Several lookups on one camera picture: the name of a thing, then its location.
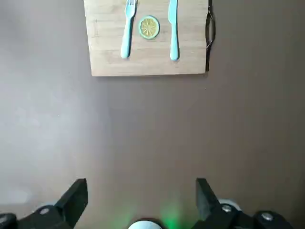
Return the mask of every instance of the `light blue knife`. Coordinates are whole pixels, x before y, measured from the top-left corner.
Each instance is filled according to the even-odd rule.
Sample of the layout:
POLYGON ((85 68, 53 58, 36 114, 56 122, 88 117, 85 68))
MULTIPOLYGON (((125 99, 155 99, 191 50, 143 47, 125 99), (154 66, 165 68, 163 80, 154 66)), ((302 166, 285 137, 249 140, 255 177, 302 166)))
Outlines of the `light blue knife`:
POLYGON ((170 0, 168 7, 168 21, 172 24, 171 60, 178 60, 178 30, 177 30, 178 0, 170 0))

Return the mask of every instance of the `metal handle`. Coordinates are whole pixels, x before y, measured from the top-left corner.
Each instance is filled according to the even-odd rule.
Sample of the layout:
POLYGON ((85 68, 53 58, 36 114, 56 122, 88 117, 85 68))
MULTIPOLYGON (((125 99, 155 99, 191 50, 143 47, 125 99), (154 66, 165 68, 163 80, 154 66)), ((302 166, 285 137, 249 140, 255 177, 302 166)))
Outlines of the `metal handle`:
POLYGON ((216 38, 216 25, 213 14, 213 0, 209 0, 208 15, 206 17, 206 23, 205 23, 205 40, 206 40, 205 71, 206 72, 208 72, 210 68, 210 51, 215 38, 216 38))

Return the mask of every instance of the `wooden cutting board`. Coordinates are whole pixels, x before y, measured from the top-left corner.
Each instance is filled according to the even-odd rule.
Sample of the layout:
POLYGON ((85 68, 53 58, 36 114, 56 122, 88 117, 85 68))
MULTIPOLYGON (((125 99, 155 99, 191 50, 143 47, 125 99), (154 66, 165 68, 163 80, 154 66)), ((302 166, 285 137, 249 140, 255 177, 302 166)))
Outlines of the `wooden cutting board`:
POLYGON ((169 0, 138 0, 132 29, 130 57, 121 58, 126 0, 84 0, 92 76, 144 76, 205 72, 205 23, 208 0, 178 0, 180 59, 170 59, 169 0), (152 15, 160 23, 154 40, 138 32, 142 17, 152 15))

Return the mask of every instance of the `brown table surface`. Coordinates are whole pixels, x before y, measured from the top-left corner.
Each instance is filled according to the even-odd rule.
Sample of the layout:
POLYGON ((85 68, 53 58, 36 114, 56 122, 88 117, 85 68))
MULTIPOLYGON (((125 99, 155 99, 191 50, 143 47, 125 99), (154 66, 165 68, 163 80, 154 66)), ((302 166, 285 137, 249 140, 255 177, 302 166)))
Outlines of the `brown table surface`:
POLYGON ((245 212, 301 228, 304 9, 215 0, 207 76, 94 78, 82 1, 1 1, 0 210, 25 216, 86 177, 78 228, 188 226, 206 177, 245 212))

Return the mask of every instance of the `knife handle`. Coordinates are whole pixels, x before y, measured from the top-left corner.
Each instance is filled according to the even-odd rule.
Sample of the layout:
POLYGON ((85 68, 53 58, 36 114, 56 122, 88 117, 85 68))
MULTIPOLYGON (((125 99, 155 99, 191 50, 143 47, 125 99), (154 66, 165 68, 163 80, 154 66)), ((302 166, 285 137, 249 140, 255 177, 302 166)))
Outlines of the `knife handle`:
POLYGON ((121 46, 121 57, 127 59, 130 50, 130 30, 131 30, 131 19, 126 18, 126 25, 124 29, 124 35, 121 46))
POLYGON ((172 40, 171 40, 171 60, 176 61, 179 58, 178 53, 178 31, 177 31, 177 23, 172 24, 172 40))

